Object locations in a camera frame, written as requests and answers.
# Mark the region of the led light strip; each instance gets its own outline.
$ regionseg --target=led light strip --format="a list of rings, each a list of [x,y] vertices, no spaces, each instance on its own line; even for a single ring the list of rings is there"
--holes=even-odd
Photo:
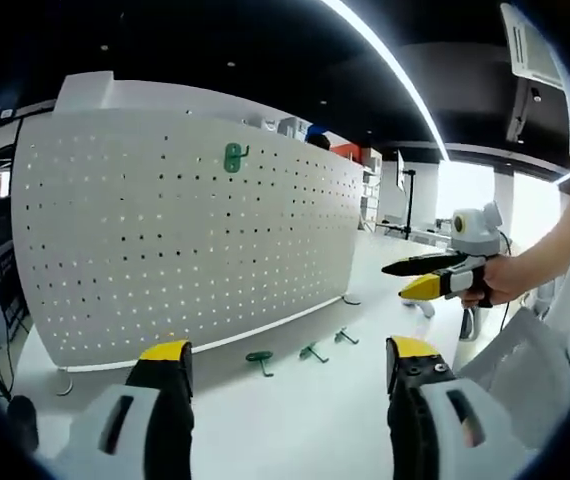
[[[570,172],[566,175],[563,175],[561,178],[559,178],[558,180],[555,180],[554,182],[552,182],[554,185],[560,185],[561,183],[567,181],[570,179]]]
[[[432,115],[429,113],[427,109],[427,105],[421,98],[418,90],[401,67],[400,63],[396,60],[392,52],[385,46],[385,44],[381,41],[380,38],[374,33],[374,31],[369,28],[369,26],[360,19],[358,15],[356,15],[347,5],[345,5],[340,0],[320,0],[329,8],[334,10],[338,13],[341,17],[343,17],[347,23],[349,23],[367,42],[374,47],[374,50],[378,52],[378,54],[385,60],[389,68],[392,69],[394,74],[398,77],[400,82],[403,84],[407,92],[409,93],[412,100],[418,107],[418,110],[421,112],[423,116],[423,120],[427,124],[427,127],[432,132],[434,137],[434,141],[438,145],[438,149],[441,151],[443,155],[443,160],[449,161],[449,155],[447,154],[447,149],[445,148],[445,143],[443,143],[443,139],[441,138],[441,134],[438,132],[438,128],[436,128],[436,123],[434,123],[434,119]]]

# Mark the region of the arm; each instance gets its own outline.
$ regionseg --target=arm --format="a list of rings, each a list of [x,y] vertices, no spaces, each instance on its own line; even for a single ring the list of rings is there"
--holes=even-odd
[[[498,256],[485,265],[485,282],[492,288],[494,305],[507,303],[523,293],[563,275],[570,264],[570,203],[556,226],[536,245],[517,257]],[[461,295],[469,308],[483,294],[466,291]]]
[[[523,291],[531,290],[567,272],[570,265],[570,203],[556,226],[518,257]]]

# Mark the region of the yellow tip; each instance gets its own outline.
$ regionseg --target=yellow tip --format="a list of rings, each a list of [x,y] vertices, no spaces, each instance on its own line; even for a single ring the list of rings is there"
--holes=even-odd
[[[434,347],[417,338],[398,337],[393,335],[392,340],[396,344],[399,358],[438,355],[438,352]]]
[[[441,296],[441,279],[428,273],[410,283],[399,295],[407,300],[433,300]]]
[[[183,347],[187,340],[177,342],[161,343],[143,352],[139,360],[180,360],[183,355]]]

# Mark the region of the human hand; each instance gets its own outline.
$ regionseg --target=human hand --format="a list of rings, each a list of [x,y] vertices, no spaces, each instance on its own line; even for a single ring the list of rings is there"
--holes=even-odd
[[[525,293],[526,275],[518,257],[502,255],[490,258],[485,264],[485,283],[492,289],[490,302],[492,305],[511,302]],[[459,295],[463,308],[471,308],[481,301],[483,292],[466,290]]]

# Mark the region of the air conditioner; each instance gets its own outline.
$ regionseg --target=air conditioner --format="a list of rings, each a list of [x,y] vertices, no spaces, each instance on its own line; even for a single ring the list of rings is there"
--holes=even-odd
[[[511,5],[503,3],[501,13],[512,59],[512,73],[563,90],[563,82],[543,36]]]

